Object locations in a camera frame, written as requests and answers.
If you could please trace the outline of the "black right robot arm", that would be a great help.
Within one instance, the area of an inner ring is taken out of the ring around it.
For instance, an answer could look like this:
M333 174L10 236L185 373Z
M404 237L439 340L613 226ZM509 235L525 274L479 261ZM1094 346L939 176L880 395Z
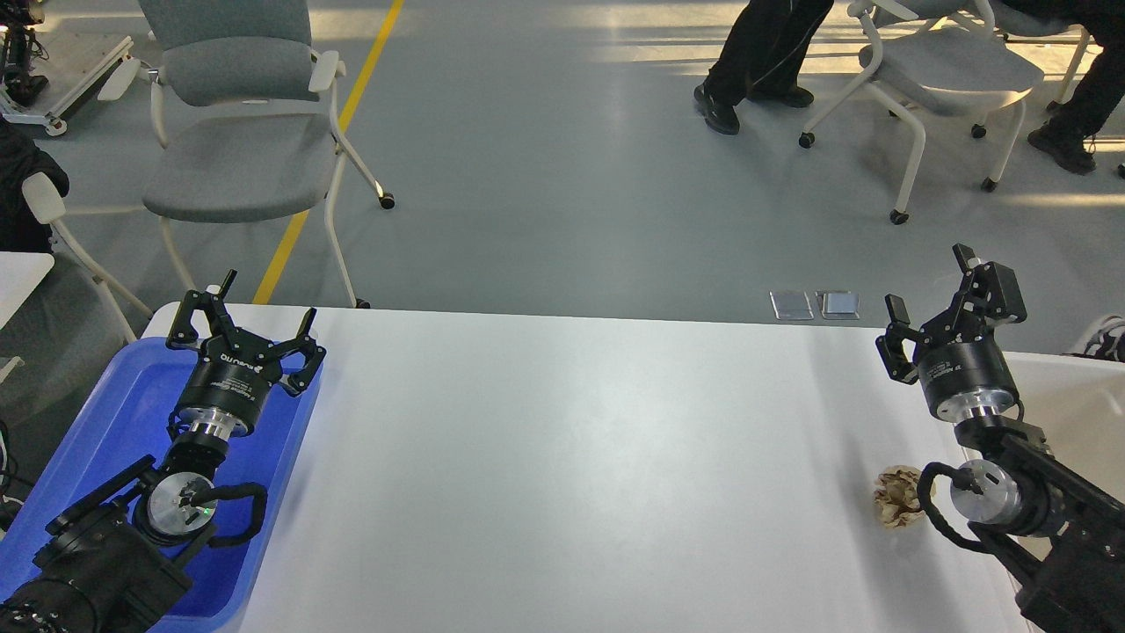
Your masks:
M888 376L919 383L932 416L979 454L924 465L920 508L952 544L994 557L1012 575L1018 609L1037 629L1120 632L1122 504L1061 464L1043 429L1007 417L1023 403L994 329L1026 319L1020 286L1012 269L968 245L953 253L962 281L948 308L914 329L904 300L889 293L876 340Z

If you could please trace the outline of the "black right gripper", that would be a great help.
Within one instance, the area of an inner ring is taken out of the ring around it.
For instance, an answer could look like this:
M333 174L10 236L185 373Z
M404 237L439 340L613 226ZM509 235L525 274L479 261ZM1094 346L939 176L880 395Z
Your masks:
M953 245L962 281L950 308L932 319L932 335L911 328L903 297L886 293L889 323L875 347L893 381L920 380L925 404L936 419L969 419L971 409L1007 412L1020 400L993 332L1001 324L1026 322L1027 309L1015 272L976 256L965 244ZM916 342L914 361L904 341Z

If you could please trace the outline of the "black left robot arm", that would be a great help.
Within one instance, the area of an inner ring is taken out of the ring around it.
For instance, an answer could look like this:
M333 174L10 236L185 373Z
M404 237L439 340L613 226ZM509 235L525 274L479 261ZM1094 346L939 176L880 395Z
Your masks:
M3 540L4 632L220 629L248 597L326 352L189 291L100 378Z

